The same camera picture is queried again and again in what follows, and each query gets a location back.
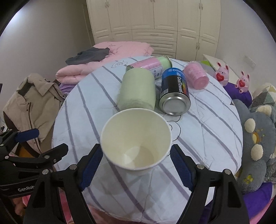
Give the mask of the pink folded quilt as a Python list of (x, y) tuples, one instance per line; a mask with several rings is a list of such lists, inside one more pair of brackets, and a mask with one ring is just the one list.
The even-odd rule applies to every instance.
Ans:
[(95, 48), (109, 48), (109, 54), (99, 62), (89, 62), (79, 65), (67, 65), (56, 73), (56, 80), (62, 84), (77, 84), (94, 70), (114, 61), (120, 61), (128, 57), (151, 56), (154, 49), (147, 42), (101, 42), (94, 45)]

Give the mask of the pink green towel canister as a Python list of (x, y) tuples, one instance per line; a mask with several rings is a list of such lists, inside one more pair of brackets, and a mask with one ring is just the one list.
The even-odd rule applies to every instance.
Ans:
[(149, 57), (142, 61), (137, 61), (133, 64), (130, 64), (126, 67), (126, 71), (133, 68), (144, 68), (150, 71), (154, 78), (161, 78), (165, 70), (172, 68), (172, 62), (169, 57), (162, 55), (158, 57)]

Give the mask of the geometric patterned pillow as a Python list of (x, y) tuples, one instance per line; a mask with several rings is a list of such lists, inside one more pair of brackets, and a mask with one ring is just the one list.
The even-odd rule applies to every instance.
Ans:
[(275, 86), (270, 83), (260, 86), (253, 93), (250, 111), (264, 113), (275, 123)]

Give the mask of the dark grey garment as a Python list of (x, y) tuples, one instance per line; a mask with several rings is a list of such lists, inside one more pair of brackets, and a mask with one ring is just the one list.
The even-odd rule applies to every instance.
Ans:
[(67, 65), (86, 64), (89, 62), (99, 62), (110, 53), (109, 48), (99, 49), (91, 47), (88, 50), (79, 52), (76, 56), (66, 59)]

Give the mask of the grey paw plush pillow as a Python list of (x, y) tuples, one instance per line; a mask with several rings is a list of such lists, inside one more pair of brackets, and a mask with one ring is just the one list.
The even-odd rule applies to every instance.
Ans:
[(241, 192), (247, 194), (260, 188), (267, 166), (275, 162), (275, 108), (261, 105), (251, 110), (238, 99), (234, 99), (233, 103), (243, 131), (242, 162), (237, 183)]

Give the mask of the beige jacket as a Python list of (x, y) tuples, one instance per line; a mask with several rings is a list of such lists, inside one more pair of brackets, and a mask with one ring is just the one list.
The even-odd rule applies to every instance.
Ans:
[(37, 73), (27, 76), (3, 108), (8, 129), (38, 129), (39, 136), (22, 143), (34, 157), (51, 149), (53, 127), (66, 99), (58, 84), (47, 82)]

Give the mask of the green fuzzy cylinder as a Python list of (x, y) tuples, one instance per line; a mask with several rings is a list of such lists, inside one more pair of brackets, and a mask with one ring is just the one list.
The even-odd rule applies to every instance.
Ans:
[(130, 108), (154, 110), (155, 103), (156, 90), (153, 74), (144, 68), (133, 68), (126, 71), (118, 95), (119, 110)]

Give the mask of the right pink pig plush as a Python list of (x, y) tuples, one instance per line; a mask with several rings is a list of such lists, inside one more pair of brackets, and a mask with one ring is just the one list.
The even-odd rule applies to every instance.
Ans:
[(250, 86), (250, 75), (245, 74), (244, 71), (241, 71), (242, 76), (237, 80), (235, 88), (239, 89), (239, 93), (246, 93), (249, 90)]

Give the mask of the pink plastic cup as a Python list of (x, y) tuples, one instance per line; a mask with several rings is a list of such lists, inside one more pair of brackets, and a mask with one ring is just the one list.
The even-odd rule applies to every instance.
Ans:
[(209, 78), (199, 62), (189, 62), (183, 72), (187, 81), (196, 90), (203, 90), (209, 84)]

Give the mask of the blue black metal can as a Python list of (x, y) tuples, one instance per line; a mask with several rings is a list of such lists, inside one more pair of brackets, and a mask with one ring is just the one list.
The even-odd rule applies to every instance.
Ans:
[(191, 107), (186, 77), (179, 68), (169, 68), (162, 74), (160, 109), (168, 115), (179, 116)]

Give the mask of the white paper cup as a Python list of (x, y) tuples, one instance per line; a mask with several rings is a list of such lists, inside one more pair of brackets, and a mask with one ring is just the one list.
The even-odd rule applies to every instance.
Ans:
[(172, 145), (171, 128), (158, 113), (131, 108), (116, 113), (106, 122), (100, 144), (113, 165), (142, 176), (168, 156)]

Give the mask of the cream wardrobe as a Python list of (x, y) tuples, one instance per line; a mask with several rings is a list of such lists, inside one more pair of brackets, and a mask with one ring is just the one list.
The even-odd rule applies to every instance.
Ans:
[(221, 2), (87, 1), (95, 43), (144, 41), (155, 54), (182, 61), (214, 57), (221, 24)]

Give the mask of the purple blanket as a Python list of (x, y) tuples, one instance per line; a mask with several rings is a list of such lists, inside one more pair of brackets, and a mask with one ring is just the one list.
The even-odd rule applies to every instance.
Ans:
[(239, 93), (239, 89), (235, 88), (235, 85), (232, 83), (228, 83), (226, 86), (224, 86), (224, 89), (228, 93), (231, 99), (238, 99), (241, 102), (243, 102), (248, 108), (252, 104), (252, 96), (249, 91)]

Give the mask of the pink pig plush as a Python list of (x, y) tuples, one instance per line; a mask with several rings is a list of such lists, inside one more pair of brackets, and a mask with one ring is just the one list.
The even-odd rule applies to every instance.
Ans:
[(226, 86), (229, 81), (229, 66), (225, 64), (222, 66), (220, 62), (217, 62), (219, 68), (216, 70), (214, 78), (222, 85)]
[(235, 88), (239, 89), (239, 93), (246, 93), (249, 90), (250, 86), (250, 75), (245, 74), (244, 71), (241, 71), (242, 76), (237, 80)]

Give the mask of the left pink pig plush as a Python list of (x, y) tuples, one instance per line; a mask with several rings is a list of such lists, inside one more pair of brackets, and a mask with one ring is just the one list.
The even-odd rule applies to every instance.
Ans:
[(220, 62), (217, 62), (219, 68), (216, 70), (214, 78), (222, 85), (226, 86), (229, 81), (229, 66), (225, 64), (222, 66)]

